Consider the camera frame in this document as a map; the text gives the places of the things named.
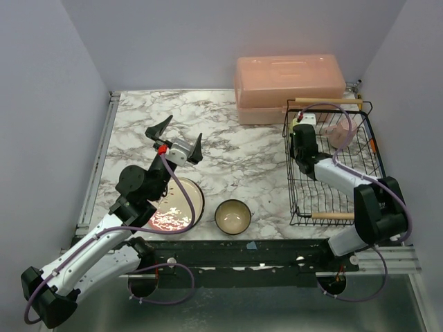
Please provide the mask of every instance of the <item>mug handle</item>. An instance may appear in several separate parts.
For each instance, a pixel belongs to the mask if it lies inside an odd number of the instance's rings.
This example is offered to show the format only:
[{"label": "mug handle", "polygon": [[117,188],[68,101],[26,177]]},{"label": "mug handle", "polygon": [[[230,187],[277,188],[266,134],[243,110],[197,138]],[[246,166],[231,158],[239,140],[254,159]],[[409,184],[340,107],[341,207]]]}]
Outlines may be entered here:
[{"label": "mug handle", "polygon": [[333,125],[333,126],[329,126],[329,127],[326,127],[326,128],[322,128],[322,129],[320,130],[320,135],[329,136],[335,128],[337,128],[337,125],[336,125],[336,124]]}]

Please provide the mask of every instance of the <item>pink cup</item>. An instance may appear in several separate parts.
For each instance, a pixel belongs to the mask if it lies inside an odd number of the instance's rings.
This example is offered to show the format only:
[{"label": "pink cup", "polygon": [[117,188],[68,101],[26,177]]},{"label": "pink cup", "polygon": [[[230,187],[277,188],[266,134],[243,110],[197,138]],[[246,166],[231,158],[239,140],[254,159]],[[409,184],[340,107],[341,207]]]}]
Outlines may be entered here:
[{"label": "pink cup", "polygon": [[[351,125],[352,125],[351,138],[349,143],[351,143],[351,140],[357,133],[358,129],[357,123],[355,121],[351,120]],[[338,149],[346,141],[348,128],[349,124],[347,123],[347,119],[342,119],[339,123],[337,123],[334,126],[323,128],[320,134],[327,136],[327,140],[330,143],[330,145]]]}]

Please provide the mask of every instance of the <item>marble table surface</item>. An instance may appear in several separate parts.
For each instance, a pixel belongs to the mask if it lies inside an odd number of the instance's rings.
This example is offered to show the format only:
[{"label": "marble table surface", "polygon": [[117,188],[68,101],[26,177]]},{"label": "marble table surface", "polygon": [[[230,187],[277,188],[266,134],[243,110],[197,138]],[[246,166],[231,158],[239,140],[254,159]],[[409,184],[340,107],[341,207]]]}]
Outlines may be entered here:
[{"label": "marble table surface", "polygon": [[[149,240],[321,239],[345,226],[289,225],[287,169],[282,125],[241,126],[233,90],[134,91],[121,93],[90,227],[95,227],[118,197],[114,189],[128,165],[149,168],[155,151],[145,137],[148,126],[173,115],[162,138],[194,142],[203,133],[203,161],[178,167],[176,174],[196,182],[206,204],[198,224],[184,234],[139,232]],[[224,234],[214,212],[226,199],[244,201],[252,211],[249,228]]]}]

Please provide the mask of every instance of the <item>white plate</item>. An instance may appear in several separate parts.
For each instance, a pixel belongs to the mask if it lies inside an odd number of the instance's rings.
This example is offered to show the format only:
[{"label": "white plate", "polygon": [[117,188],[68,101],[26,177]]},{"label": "white plate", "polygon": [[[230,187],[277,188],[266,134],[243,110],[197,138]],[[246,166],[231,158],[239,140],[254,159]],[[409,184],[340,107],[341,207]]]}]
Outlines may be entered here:
[{"label": "white plate", "polygon": [[[191,198],[195,209],[194,225],[200,220],[204,208],[204,197],[198,185],[188,178],[179,178],[185,191]],[[191,222],[191,209],[179,186],[171,179],[168,183],[168,193],[160,203],[152,202],[157,211],[149,220],[154,230],[175,231],[185,228]]]}]

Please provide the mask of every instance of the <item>red connector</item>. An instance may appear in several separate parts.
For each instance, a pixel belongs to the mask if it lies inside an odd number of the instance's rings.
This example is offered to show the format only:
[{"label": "red connector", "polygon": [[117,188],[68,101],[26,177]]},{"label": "red connector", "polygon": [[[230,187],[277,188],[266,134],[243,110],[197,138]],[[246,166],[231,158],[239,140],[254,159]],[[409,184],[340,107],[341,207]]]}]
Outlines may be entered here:
[{"label": "red connector", "polygon": [[168,146],[166,144],[163,144],[159,149],[157,150],[158,154],[165,154],[168,152]]}]

